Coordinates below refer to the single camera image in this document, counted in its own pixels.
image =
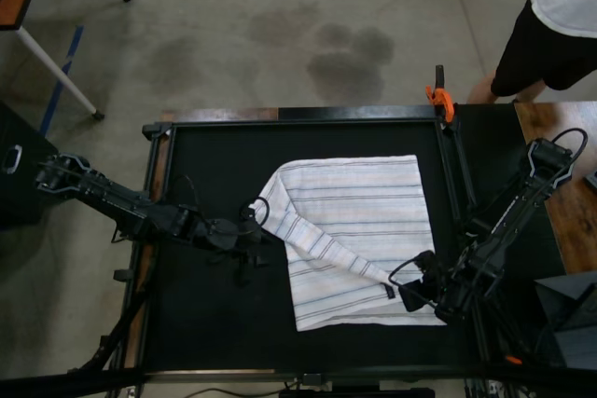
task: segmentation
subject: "person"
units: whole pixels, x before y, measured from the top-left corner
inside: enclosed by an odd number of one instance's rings
[[[531,102],[546,86],[565,90],[597,69],[597,0],[527,0],[497,69],[468,103],[516,95]]]

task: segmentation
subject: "concrete floor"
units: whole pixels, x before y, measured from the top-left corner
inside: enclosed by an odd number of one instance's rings
[[[163,110],[425,103],[437,63],[463,102],[499,61],[524,1],[33,0],[24,25],[57,62],[85,27],[71,77],[106,119],[93,122],[65,92],[49,139],[140,188],[141,127]],[[13,34],[0,34],[0,55],[1,98],[37,128],[55,79]],[[590,100],[595,88],[592,75],[541,101]],[[62,373],[91,356],[120,313],[112,270],[130,257],[127,243],[109,243],[112,230],[71,202],[0,234],[1,377]],[[164,387],[146,396],[201,388]],[[460,382],[439,387],[463,395]]]

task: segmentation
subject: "black shorts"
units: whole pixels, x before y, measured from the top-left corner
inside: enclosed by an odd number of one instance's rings
[[[554,32],[527,0],[495,71],[492,93],[516,95],[541,79],[552,89],[564,90],[596,69],[597,39]]]

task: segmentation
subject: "foot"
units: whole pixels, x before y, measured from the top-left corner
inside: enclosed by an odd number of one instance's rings
[[[485,76],[475,86],[468,95],[467,104],[493,104],[497,100],[497,95],[492,93],[492,83],[495,78],[495,71]]]

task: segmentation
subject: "blue tape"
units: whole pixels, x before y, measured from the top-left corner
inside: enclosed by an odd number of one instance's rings
[[[78,49],[78,44],[81,42],[83,28],[83,25],[77,26],[75,34],[73,35],[73,39],[71,40],[71,45],[68,48],[68,53],[66,53],[66,63],[62,66],[62,71],[66,75],[68,75],[68,72],[71,70],[71,65],[73,65],[73,58],[75,57],[76,50]],[[46,114],[44,115],[44,118],[41,122],[41,127],[39,128],[39,133],[44,137],[46,134],[48,134],[49,124],[54,117],[54,113],[56,112],[56,106],[58,106],[58,101],[60,100],[60,95],[62,94],[62,88],[62,83],[60,81],[56,81],[52,95],[49,97],[49,104],[48,108],[46,109]]]

